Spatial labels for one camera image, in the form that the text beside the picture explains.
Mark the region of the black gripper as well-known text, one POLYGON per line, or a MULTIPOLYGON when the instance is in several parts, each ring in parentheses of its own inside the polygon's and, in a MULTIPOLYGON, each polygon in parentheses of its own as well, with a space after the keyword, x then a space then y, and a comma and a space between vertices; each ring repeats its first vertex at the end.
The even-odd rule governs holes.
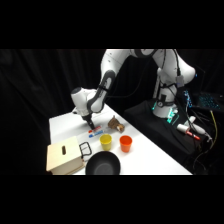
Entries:
POLYGON ((84 121, 87 122, 87 124, 88 124, 90 130, 94 130, 94 129, 95 129, 95 125, 94 125, 94 123, 92 122, 92 114, 88 114, 88 115, 81 116, 81 117, 82 117, 82 119, 83 119, 84 121))

